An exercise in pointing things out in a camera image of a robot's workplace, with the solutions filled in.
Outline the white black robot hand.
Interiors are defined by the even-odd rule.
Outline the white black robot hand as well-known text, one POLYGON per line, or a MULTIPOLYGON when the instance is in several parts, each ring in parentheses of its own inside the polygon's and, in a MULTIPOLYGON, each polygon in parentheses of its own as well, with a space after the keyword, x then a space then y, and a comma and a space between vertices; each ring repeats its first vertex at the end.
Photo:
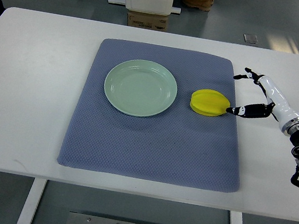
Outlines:
POLYGON ((281 89, 266 75, 253 72, 248 67, 246 74, 235 75, 235 80, 252 79, 254 84, 260 87, 267 102, 249 104, 241 107, 228 107, 225 111, 235 116, 246 119, 267 118, 273 116, 278 122, 279 129, 286 136, 292 135, 299 130, 299 111, 294 110, 288 103, 281 89))

